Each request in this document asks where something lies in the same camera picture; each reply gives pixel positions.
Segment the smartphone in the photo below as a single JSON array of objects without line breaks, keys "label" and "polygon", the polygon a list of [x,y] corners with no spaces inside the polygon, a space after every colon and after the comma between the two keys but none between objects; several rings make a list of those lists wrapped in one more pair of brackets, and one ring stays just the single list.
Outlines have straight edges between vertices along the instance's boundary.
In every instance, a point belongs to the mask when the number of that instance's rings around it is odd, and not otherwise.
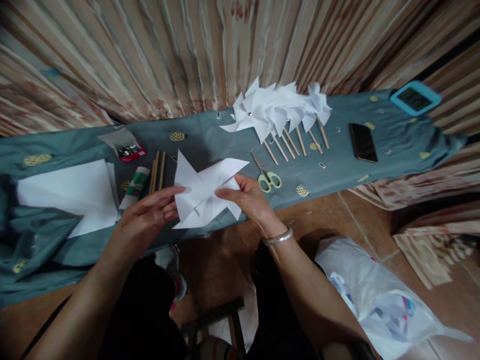
[{"label": "smartphone", "polygon": [[379,160],[370,129],[365,125],[351,123],[350,135],[355,158],[370,163],[378,163]]}]

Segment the beige curtain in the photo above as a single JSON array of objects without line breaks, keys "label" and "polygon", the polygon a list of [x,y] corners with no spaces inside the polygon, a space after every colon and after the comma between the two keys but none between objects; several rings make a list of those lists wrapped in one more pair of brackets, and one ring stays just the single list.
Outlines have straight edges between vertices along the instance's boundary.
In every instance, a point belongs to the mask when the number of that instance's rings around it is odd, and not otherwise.
[{"label": "beige curtain", "polygon": [[[480,131],[480,43],[425,80],[442,103],[430,116],[446,134]],[[393,180],[378,180],[350,189],[386,210],[427,200],[480,191],[480,142],[460,150],[439,168]]]},{"label": "beige curtain", "polygon": [[479,26],[473,1],[38,0],[0,8],[0,135],[181,117],[263,86],[408,81]]},{"label": "beige curtain", "polygon": [[451,282],[449,267],[472,254],[459,235],[480,236],[480,201],[422,216],[393,235],[427,289]]}]

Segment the digital clock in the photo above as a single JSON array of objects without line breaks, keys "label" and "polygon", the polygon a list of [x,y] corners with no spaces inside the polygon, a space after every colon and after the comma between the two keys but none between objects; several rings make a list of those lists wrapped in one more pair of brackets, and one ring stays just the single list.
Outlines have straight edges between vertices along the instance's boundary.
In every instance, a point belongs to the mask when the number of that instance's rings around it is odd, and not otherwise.
[{"label": "digital clock", "polygon": [[420,81],[411,81],[390,96],[390,101],[411,116],[418,116],[442,102],[442,97]]}]

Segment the woman's right hand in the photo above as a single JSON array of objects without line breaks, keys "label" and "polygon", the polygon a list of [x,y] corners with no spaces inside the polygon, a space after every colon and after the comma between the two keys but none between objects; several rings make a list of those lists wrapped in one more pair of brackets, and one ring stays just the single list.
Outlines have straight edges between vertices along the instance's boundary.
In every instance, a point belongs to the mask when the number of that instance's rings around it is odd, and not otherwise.
[{"label": "woman's right hand", "polygon": [[236,174],[234,178],[240,186],[240,191],[223,188],[218,189],[215,195],[237,204],[245,215],[260,228],[266,239],[284,234],[287,227],[275,215],[258,181],[240,174]]}]

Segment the silver bracelet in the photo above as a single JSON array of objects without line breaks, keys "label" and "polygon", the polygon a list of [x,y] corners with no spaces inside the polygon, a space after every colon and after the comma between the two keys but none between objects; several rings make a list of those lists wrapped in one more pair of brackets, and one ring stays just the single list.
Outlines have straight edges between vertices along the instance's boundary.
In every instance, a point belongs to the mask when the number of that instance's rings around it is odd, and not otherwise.
[{"label": "silver bracelet", "polygon": [[282,235],[274,237],[272,239],[263,239],[262,241],[263,241],[263,244],[265,244],[266,246],[272,246],[291,238],[293,234],[294,234],[294,231],[292,230],[291,227],[289,227],[288,230]]}]

